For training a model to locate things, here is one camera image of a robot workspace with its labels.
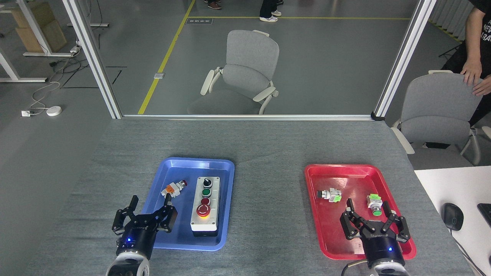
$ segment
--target white sneaker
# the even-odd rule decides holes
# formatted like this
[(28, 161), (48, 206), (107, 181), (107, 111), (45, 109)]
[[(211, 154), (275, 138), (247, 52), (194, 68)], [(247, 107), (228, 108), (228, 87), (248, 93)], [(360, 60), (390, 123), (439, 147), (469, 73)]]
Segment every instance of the white sneaker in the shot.
[(271, 17), (269, 17), (269, 18), (259, 17), (259, 20), (264, 21), (264, 22), (276, 22), (276, 21), (278, 21), (278, 18), (271, 15)]
[(274, 16), (281, 16), (281, 12), (279, 10), (273, 11), (271, 14)]

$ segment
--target white round device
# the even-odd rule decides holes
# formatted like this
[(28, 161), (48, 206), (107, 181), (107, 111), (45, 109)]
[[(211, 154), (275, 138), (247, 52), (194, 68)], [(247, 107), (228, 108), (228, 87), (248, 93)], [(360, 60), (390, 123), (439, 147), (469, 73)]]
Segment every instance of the white round device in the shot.
[(46, 114), (48, 116), (56, 116), (60, 113), (61, 113), (61, 107), (59, 106), (50, 107), (46, 110)]

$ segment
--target control box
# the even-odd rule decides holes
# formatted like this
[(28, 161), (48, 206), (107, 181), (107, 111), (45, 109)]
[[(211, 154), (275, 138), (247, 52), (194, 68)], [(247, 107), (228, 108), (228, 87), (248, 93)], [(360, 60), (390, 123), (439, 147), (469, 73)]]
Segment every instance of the control box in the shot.
[(191, 213), (191, 230), (194, 236), (218, 235), (218, 206), (220, 200), (220, 178), (201, 176), (196, 182)]

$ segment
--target keyboard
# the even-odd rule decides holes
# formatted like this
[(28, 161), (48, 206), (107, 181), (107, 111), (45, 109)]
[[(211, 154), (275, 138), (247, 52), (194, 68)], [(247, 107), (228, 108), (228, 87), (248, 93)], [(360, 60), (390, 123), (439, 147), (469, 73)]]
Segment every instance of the keyboard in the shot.
[(486, 222), (491, 227), (491, 203), (479, 203), (477, 209), (481, 212)]

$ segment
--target red tray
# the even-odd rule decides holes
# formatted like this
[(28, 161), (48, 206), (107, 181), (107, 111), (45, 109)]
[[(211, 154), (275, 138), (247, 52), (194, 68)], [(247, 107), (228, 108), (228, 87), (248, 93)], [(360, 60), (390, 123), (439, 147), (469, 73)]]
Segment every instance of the red tray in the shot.
[[(386, 221), (386, 216), (374, 216), (367, 208), (367, 195), (377, 193), (382, 200), (387, 200), (390, 208), (399, 216), (394, 198), (392, 197), (382, 173), (371, 165), (308, 165), (305, 168), (305, 179), (314, 215), (315, 227), (322, 252), (334, 260), (365, 259), (361, 240), (347, 240), (339, 218), (346, 210), (346, 200), (351, 198), (355, 211), (367, 220)], [(340, 202), (329, 202), (317, 198), (317, 190), (336, 188), (342, 192)], [(395, 224), (391, 226), (398, 233)], [(403, 257), (406, 260), (416, 256), (416, 245), (412, 238), (401, 245)]]

